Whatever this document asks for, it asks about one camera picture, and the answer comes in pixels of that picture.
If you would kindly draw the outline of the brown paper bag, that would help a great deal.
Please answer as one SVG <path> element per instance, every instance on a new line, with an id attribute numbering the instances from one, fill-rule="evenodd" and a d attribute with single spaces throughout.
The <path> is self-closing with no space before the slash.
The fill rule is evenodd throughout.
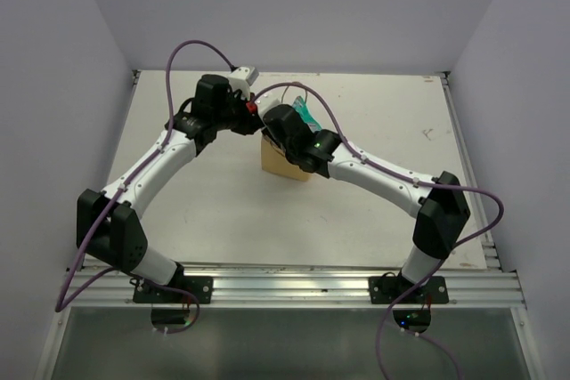
<path id="1" fill-rule="evenodd" d="M 307 97 L 308 99 L 308 91 L 305 91 L 305 95 L 301 97 Z M 309 173 L 287 161 L 284 152 L 271 140 L 267 132 L 262 133 L 260 156 L 261 168 L 269 174 L 300 182 L 307 182 L 310 179 Z"/>

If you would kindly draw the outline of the teal snack packet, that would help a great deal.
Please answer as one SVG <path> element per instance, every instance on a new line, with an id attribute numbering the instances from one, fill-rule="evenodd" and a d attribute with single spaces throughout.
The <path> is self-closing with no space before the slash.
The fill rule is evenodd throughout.
<path id="1" fill-rule="evenodd" d="M 305 124 L 312 132 L 321 131 L 322 127 L 313 117 L 306 104 L 307 97 L 298 96 L 292 103 L 292 108 L 299 114 Z"/>

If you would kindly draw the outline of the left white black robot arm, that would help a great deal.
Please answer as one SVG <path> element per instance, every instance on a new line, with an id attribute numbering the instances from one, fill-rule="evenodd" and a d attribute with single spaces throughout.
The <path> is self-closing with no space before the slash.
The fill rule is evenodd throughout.
<path id="1" fill-rule="evenodd" d="M 248 135 L 258 129 L 260 120 L 247 106 L 257 77 L 252 67 L 237 68 L 228 77 L 202 76 L 195 94 L 142 158 L 103 190 L 80 195 L 77 244 L 119 271 L 154 282 L 154 292 L 165 302 L 179 300 L 185 290 L 181 267 L 150 246 L 141 219 L 163 187 L 219 132 Z"/>

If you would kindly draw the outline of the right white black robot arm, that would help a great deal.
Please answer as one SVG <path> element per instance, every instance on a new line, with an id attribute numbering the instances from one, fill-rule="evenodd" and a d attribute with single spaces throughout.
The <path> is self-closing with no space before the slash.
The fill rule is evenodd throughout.
<path id="1" fill-rule="evenodd" d="M 400 207 L 415 220 L 412 249 L 391 288 L 404 301 L 417 302 L 428 292 L 425 278 L 451 254 L 470 210 L 457 176 L 416 174 L 349 149 L 338 133 L 314 131 L 293 107 L 279 104 L 261 114 L 264 133 L 277 144 L 289 163 L 309 174 L 347 182 Z"/>

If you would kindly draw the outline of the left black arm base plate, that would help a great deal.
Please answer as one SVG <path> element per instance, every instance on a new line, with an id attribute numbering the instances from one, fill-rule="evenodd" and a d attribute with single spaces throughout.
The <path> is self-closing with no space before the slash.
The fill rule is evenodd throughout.
<path id="1" fill-rule="evenodd" d="M 214 279 L 210 276 L 178 275 L 167 285 L 152 285 L 144 279 L 132 278 L 134 303 L 146 304 L 209 304 L 214 290 Z"/>

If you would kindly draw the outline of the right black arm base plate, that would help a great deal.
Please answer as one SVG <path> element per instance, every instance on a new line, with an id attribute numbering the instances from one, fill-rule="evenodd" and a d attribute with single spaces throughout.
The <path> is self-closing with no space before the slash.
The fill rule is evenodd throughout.
<path id="1" fill-rule="evenodd" d="M 387 272 L 368 277 L 368 291 L 372 304 L 391 304 L 397 297 L 413 287 L 407 279 Z M 405 296 L 402 304 L 448 304 L 450 298 L 444 277 L 434 276 Z"/>

